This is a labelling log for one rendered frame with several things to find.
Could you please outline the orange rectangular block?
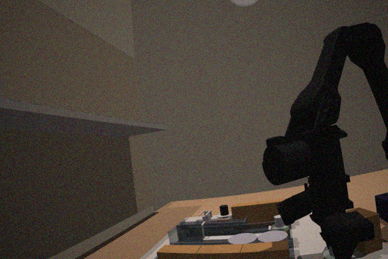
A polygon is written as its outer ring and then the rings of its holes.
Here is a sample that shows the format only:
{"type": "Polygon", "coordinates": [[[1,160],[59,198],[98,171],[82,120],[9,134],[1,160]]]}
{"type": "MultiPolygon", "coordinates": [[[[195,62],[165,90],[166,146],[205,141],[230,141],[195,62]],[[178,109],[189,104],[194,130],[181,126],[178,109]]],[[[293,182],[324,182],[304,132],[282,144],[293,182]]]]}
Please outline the orange rectangular block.
{"type": "Polygon", "coordinates": [[[241,259],[243,244],[202,245],[196,253],[197,259],[241,259]]]}
{"type": "Polygon", "coordinates": [[[287,241],[243,244],[241,259],[290,259],[287,241]]]}
{"type": "Polygon", "coordinates": [[[202,245],[168,245],[157,251],[158,259],[197,259],[196,253],[202,245]]]}

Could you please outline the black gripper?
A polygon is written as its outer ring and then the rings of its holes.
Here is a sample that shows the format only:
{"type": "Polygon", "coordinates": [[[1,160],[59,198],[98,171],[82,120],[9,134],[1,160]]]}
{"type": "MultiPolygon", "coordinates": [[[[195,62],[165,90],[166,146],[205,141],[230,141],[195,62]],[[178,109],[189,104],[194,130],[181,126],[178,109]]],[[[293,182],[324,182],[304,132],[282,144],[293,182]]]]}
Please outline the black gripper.
{"type": "Polygon", "coordinates": [[[319,217],[309,215],[321,228],[321,237],[332,247],[335,259],[351,259],[359,242],[375,238],[374,225],[359,212],[346,212],[353,209],[353,201],[349,199],[347,183],[350,176],[341,170],[311,174],[309,185],[316,190],[321,208],[316,208],[319,217]]]}

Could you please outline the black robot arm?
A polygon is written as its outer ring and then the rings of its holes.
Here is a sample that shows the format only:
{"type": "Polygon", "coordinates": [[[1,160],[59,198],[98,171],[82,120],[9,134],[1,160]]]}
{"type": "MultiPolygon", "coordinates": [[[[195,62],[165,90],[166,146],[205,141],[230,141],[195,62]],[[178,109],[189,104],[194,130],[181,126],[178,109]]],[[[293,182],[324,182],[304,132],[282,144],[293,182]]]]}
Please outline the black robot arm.
{"type": "MultiPolygon", "coordinates": [[[[324,39],[324,46],[310,83],[294,101],[284,136],[266,139],[263,171],[273,185],[289,183],[311,174],[344,168],[340,138],[347,136],[337,122],[341,108],[338,85],[346,56],[360,67],[368,80],[386,126],[382,147],[388,160],[388,69],[385,43],[379,27],[361,23],[338,27],[324,39]],[[333,125],[333,126],[331,126],[333,125]]],[[[286,225],[321,208],[316,190],[305,191],[276,204],[286,225]]]]}

